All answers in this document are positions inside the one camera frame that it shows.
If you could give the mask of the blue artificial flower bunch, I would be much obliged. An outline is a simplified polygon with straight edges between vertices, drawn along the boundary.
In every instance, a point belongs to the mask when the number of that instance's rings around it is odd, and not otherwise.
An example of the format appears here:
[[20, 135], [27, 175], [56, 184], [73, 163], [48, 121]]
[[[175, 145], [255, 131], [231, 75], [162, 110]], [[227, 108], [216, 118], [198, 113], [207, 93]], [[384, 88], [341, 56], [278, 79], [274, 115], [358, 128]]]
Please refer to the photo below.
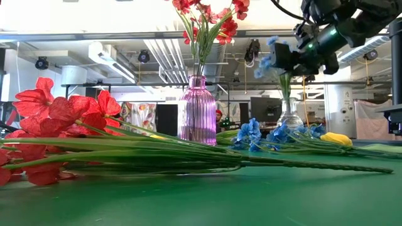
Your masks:
[[271, 77], [273, 80], [277, 81], [279, 84], [279, 89], [281, 90], [282, 100], [284, 101], [285, 107], [290, 108], [290, 94], [291, 94], [291, 75], [282, 68], [276, 68], [273, 66], [274, 60], [274, 44], [284, 44], [289, 47], [287, 41], [279, 41], [278, 36], [272, 36], [267, 40], [267, 45], [269, 47], [270, 53], [262, 57], [259, 62], [258, 68], [254, 71], [255, 78]]
[[227, 146], [234, 150], [248, 150], [250, 152], [260, 152], [261, 131], [259, 122], [252, 118], [248, 123], [244, 123], [237, 130], [220, 132], [217, 134], [217, 145]]
[[289, 129], [286, 125], [271, 131], [264, 142], [271, 151], [289, 154], [326, 154], [332, 156], [377, 157], [402, 159], [402, 146], [374, 143], [367, 146], [345, 146], [322, 141], [326, 134], [322, 126], [298, 127]]

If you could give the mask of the black upright panel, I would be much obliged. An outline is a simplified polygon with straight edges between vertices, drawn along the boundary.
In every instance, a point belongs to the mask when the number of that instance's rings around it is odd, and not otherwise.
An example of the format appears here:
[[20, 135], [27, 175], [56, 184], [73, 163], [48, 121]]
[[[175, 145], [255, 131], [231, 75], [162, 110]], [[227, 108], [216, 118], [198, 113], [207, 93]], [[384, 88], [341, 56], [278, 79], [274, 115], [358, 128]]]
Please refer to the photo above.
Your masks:
[[177, 136], [178, 106], [176, 104], [158, 104], [156, 106], [156, 131]]

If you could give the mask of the white round column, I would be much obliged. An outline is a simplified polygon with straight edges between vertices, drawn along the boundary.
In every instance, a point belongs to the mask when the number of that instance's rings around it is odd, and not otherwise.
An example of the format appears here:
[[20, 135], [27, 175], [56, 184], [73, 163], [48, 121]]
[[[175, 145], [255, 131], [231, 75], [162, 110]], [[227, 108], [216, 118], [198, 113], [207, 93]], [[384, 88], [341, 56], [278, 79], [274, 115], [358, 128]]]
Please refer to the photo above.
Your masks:
[[352, 88], [347, 85], [324, 85], [325, 123], [327, 132], [357, 137]]

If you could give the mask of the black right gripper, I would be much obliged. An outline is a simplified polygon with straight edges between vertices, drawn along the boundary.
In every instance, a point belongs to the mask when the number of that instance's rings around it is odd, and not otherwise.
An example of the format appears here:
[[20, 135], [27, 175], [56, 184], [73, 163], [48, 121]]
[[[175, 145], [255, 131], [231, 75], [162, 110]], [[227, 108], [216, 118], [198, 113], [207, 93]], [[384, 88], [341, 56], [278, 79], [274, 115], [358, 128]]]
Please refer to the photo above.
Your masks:
[[345, 38], [334, 25], [322, 31], [318, 26], [298, 24], [295, 29], [297, 51], [289, 45], [274, 42], [271, 48], [271, 66], [283, 69], [290, 75], [317, 75], [324, 66], [324, 74], [332, 75], [339, 70], [336, 51], [345, 46]]

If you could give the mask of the red artificial flower bunch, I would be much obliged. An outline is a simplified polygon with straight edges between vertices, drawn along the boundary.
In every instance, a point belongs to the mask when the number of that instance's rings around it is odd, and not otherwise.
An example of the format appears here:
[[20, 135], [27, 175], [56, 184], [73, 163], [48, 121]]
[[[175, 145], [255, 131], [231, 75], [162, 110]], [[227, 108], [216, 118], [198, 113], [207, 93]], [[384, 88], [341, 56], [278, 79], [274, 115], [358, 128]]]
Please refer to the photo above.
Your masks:
[[[20, 129], [0, 139], [0, 186], [25, 176], [51, 185], [75, 175], [191, 175], [246, 167], [362, 171], [362, 166], [253, 157], [227, 148], [119, 127], [119, 104], [107, 91], [97, 98], [54, 97], [53, 81], [41, 77], [16, 95]], [[150, 135], [165, 137], [155, 139]]]
[[217, 40], [220, 45], [232, 41], [237, 33], [236, 21], [247, 17], [250, 0], [231, 0], [229, 7], [219, 13], [214, 13], [211, 5], [202, 3], [202, 0], [171, 2], [185, 27], [185, 44], [191, 46], [193, 61], [198, 63], [193, 74], [201, 76], [214, 41]]

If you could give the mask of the clear glass vase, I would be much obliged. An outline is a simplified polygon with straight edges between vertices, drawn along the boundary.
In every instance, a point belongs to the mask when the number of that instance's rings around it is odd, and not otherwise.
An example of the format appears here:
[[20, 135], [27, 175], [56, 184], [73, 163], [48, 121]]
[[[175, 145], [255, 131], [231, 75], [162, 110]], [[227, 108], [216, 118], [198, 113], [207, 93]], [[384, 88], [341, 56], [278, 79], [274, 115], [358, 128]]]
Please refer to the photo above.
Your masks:
[[283, 124], [289, 129], [303, 126], [303, 121], [296, 111], [296, 99], [294, 97], [282, 100], [282, 113], [277, 121], [277, 126], [282, 126]]

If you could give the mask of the pink draped cloth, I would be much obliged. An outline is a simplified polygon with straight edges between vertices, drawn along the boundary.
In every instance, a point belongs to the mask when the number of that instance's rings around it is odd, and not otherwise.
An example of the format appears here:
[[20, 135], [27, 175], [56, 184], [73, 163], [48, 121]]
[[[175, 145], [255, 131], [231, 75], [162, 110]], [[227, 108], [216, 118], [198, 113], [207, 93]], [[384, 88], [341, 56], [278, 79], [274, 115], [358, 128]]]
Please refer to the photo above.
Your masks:
[[377, 108], [390, 107], [391, 100], [382, 104], [373, 104], [364, 100], [354, 102], [356, 131], [358, 139], [394, 140], [394, 135], [388, 132], [388, 121]]

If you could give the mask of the pink ribbed glass vase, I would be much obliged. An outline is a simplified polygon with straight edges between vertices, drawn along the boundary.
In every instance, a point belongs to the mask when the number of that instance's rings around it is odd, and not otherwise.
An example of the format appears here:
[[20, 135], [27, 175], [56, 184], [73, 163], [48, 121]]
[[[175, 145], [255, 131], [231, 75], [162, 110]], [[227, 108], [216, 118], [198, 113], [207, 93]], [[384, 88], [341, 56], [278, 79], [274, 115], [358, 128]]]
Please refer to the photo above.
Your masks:
[[216, 145], [216, 103], [203, 75], [191, 75], [189, 87], [178, 101], [178, 137]]

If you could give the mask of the floral patterned cloth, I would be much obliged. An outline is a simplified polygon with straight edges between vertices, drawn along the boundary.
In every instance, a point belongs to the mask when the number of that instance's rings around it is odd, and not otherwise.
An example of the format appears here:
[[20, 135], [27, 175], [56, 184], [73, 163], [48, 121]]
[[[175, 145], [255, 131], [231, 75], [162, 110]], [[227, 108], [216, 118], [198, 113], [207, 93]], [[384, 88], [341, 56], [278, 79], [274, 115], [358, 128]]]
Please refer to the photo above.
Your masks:
[[156, 104], [155, 103], [130, 103], [121, 105], [121, 118], [132, 125], [156, 131]]

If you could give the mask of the red artificial flower bouquet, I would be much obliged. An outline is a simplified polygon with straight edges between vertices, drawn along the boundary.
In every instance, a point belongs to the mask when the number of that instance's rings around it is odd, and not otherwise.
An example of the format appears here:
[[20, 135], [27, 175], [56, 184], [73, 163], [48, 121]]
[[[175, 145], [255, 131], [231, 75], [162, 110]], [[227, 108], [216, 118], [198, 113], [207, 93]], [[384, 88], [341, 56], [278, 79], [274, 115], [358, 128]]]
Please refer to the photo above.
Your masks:
[[0, 187], [0, 226], [402, 226], [402, 161], [311, 156], [392, 174], [251, 167]]

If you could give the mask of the silver flexible duct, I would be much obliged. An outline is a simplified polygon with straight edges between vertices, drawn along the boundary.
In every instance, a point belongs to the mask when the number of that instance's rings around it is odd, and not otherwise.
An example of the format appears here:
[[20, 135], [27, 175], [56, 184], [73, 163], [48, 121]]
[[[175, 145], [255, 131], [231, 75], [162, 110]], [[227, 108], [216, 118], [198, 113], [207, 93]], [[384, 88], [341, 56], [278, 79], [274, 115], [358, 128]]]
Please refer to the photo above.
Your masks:
[[353, 48], [351, 51], [345, 53], [344, 55], [338, 57], [339, 63], [348, 63], [365, 53], [376, 49], [377, 47], [391, 41], [388, 36], [375, 36], [370, 40], [367, 40], [364, 45], [357, 48]]

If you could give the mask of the white round tank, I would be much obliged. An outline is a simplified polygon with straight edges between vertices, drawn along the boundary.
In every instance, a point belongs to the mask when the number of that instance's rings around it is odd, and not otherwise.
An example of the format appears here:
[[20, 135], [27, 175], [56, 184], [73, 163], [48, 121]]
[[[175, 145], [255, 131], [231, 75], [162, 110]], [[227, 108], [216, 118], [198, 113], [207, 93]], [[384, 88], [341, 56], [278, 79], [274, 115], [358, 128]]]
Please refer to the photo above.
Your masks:
[[82, 67], [67, 65], [62, 67], [63, 84], [83, 84], [87, 81], [87, 70]]

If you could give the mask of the black horizontal rail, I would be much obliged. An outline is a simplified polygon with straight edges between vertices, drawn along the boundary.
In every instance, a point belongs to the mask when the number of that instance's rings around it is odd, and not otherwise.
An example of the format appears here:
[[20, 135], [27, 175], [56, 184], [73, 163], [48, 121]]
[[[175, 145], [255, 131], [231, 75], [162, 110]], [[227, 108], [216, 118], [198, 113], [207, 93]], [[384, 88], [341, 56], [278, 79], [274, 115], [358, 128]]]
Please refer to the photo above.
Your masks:
[[[334, 82], [308, 82], [305, 85], [390, 85], [392, 81], [334, 81]], [[82, 83], [82, 84], [62, 84], [62, 87], [182, 87], [189, 83]], [[268, 86], [279, 85], [275, 82], [207, 82], [206, 86], [221, 85], [221, 86]]]

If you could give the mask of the black computer monitor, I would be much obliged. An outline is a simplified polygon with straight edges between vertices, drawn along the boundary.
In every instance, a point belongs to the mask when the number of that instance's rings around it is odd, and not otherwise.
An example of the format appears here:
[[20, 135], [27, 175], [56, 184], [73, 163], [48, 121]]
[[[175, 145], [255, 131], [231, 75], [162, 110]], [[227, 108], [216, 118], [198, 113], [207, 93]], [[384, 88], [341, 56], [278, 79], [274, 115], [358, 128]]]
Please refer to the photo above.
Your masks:
[[258, 122], [277, 122], [282, 113], [282, 101], [267, 97], [251, 97], [251, 118]]

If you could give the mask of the person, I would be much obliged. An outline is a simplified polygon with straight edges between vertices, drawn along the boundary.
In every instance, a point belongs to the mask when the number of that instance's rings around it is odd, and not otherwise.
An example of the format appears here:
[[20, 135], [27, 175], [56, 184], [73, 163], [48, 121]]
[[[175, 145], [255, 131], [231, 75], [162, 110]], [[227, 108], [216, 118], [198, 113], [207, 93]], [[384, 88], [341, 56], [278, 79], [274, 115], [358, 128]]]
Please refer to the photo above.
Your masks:
[[220, 126], [220, 121], [222, 119], [222, 112], [219, 109], [217, 109], [215, 112], [215, 119], [216, 119], [216, 133], [224, 131], [224, 128]]

